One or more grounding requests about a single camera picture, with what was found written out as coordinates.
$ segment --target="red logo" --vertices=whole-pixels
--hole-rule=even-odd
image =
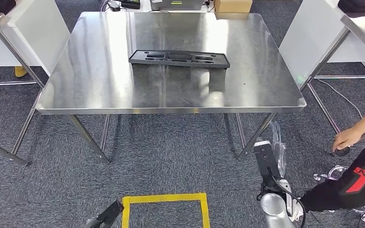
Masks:
[[[356,182],[346,190],[346,193],[359,192],[365,186],[365,169],[356,167],[353,172],[359,175],[359,177]]]

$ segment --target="yellow object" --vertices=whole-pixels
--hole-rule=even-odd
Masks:
[[[193,194],[171,194],[171,195],[152,195],[152,196],[125,196],[122,198],[124,210],[122,212],[122,228],[129,227],[129,210],[131,203],[156,203],[156,202],[173,202],[173,201],[193,201],[199,200],[202,211],[203,228],[210,228],[208,202],[206,193]]]
[[[23,77],[26,74],[27,74],[27,71],[24,69],[24,67],[15,66],[15,76],[16,77]]]

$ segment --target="white cable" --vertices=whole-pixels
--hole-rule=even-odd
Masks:
[[[327,82],[321,81],[320,79],[317,79],[317,81],[324,83],[325,85],[329,86],[333,91],[335,91],[335,93],[339,94],[341,97],[343,97],[346,101],[348,101],[353,107],[355,107],[355,109],[357,110],[357,112],[359,113],[360,119],[363,118],[362,113],[360,112],[359,108],[352,103],[351,101],[349,101],[349,99],[347,99],[344,95],[342,95],[342,93],[338,92],[336,89],[334,89],[330,84],[328,84]]]

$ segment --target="plastic bag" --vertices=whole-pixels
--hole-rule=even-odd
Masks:
[[[273,155],[275,157],[276,163],[278,164],[279,174],[282,178],[285,177],[286,172],[286,156],[285,150],[286,145],[282,142],[280,137],[280,126],[276,121],[270,122],[272,128],[273,141],[272,149]]]

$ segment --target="hand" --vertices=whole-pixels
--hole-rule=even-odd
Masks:
[[[332,152],[334,152],[335,149],[341,150],[347,146],[352,146],[360,140],[362,134],[363,133],[361,131],[355,128],[349,128],[337,134],[334,144],[332,145]]]

